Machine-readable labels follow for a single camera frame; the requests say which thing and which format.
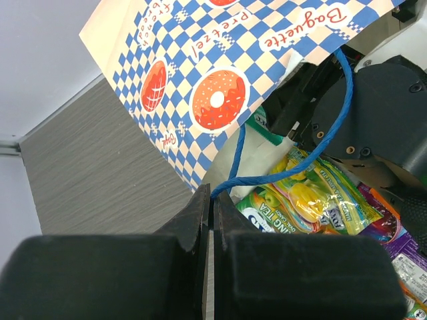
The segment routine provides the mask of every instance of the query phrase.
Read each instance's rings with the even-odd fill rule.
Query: gray textured surface
[[[106,80],[21,148],[44,234],[150,233],[191,197]],[[211,275],[208,283],[212,319]]]

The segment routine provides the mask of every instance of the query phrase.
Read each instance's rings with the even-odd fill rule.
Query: cable
[[[236,152],[234,153],[234,160],[232,164],[232,168],[230,170],[230,175],[228,179],[232,179],[238,175],[240,158],[242,157],[243,146],[245,144],[245,136],[246,136],[246,128],[245,124],[240,127],[238,144],[236,146]]]
[[[212,194],[211,194],[212,199],[215,199],[222,191],[231,189],[236,185],[265,185],[267,183],[274,183],[279,180],[288,178],[292,175],[296,175],[306,170],[312,164],[312,162],[322,154],[322,152],[329,145],[330,141],[335,137],[336,133],[338,132],[342,123],[344,122],[344,119],[346,118],[348,111],[350,110],[350,106],[352,104],[353,89],[354,89],[352,68],[348,64],[346,56],[343,54],[340,48],[338,48],[334,52],[334,55],[336,56],[337,60],[340,62],[342,66],[342,70],[346,77],[346,85],[347,85],[346,96],[344,97],[344,104],[340,111],[340,114],[336,118],[335,122],[332,124],[328,133],[325,135],[323,140],[318,144],[318,146],[313,150],[313,152],[310,153],[299,165],[296,165],[294,168],[284,172],[275,173],[273,175],[261,175],[257,177],[234,177],[227,181],[224,181],[212,191]],[[236,152],[238,151],[242,152],[242,149],[243,149],[243,146],[238,145],[238,147],[236,147]]]

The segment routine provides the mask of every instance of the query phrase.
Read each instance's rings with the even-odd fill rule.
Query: colorful plastic packaging
[[[427,303],[427,259],[419,253],[418,244],[409,233],[384,248],[405,287],[422,303]]]
[[[289,170],[306,156],[293,147],[272,173]],[[382,217],[341,171],[322,159],[290,178],[256,187],[236,207],[260,230],[279,233],[357,235]]]
[[[361,235],[372,237],[380,243],[391,243],[401,237],[406,230],[400,220],[385,208],[370,192],[370,188],[363,183],[359,184],[358,190],[364,196],[369,205],[373,206],[382,214],[382,218],[371,223]]]
[[[425,320],[427,319],[427,308],[421,303],[407,288],[402,286],[406,304],[408,306],[408,314],[406,314],[404,320]]]
[[[283,141],[283,137],[275,135],[267,129],[267,115],[262,105],[252,113],[251,117],[246,121],[246,124],[254,128],[260,135],[266,138],[274,145],[279,145]]]

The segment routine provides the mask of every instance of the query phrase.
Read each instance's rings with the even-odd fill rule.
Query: screw
[[[411,92],[411,93],[419,92],[421,90],[422,90],[422,86],[419,82],[411,85],[409,88],[409,92]]]
[[[349,154],[349,155],[351,155],[352,153],[354,153],[354,151],[356,150],[356,148],[355,147],[353,147],[353,146],[349,146],[347,149],[346,149],[346,152]]]
[[[365,147],[360,151],[360,154],[364,157],[367,157],[371,154],[371,149]]]

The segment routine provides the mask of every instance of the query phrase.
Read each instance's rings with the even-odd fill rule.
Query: yellow candy wrapper
[[[307,157],[294,147],[272,173]],[[382,216],[331,163],[317,159],[305,171],[262,185],[236,205],[262,231],[357,235]]]

